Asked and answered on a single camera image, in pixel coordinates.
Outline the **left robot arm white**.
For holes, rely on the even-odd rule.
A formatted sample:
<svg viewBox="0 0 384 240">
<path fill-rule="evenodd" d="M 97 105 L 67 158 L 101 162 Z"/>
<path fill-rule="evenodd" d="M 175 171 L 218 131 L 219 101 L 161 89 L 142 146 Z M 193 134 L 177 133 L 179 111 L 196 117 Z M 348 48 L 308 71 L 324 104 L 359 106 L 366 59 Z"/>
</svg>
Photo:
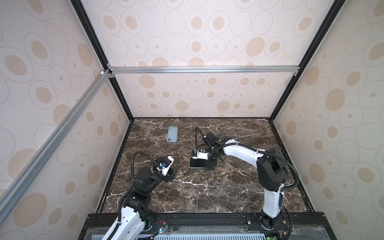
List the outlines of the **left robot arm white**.
<svg viewBox="0 0 384 240">
<path fill-rule="evenodd" d="M 141 168 L 135 174 L 135 159 L 141 155 L 153 163 L 153 167 Z M 135 152 L 131 161 L 133 185 L 118 204 L 118 216 L 111 225 L 104 240 L 135 240 L 144 230 L 152 227 L 153 211 L 148 208 L 150 193 L 163 181 L 169 183 L 177 175 L 173 168 L 174 158 L 170 155 L 156 160 L 143 152 Z"/>
</svg>

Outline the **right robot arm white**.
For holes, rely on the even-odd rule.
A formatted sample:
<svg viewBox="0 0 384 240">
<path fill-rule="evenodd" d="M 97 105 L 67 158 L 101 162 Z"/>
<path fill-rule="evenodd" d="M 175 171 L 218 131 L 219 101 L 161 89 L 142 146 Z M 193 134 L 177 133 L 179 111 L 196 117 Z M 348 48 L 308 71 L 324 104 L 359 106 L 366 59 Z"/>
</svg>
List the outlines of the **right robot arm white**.
<svg viewBox="0 0 384 240">
<path fill-rule="evenodd" d="M 191 168 L 213 171 L 218 160 L 225 156 L 238 158 L 257 168 L 259 183 L 264 188 L 264 206 L 259 220 L 264 229 L 273 230 L 282 213 L 284 191 L 297 187 L 300 182 L 295 167 L 273 149 L 256 149 L 234 139 L 218 138 L 213 133 L 205 135 L 198 127 L 195 128 L 195 147 L 190 158 Z"/>
</svg>

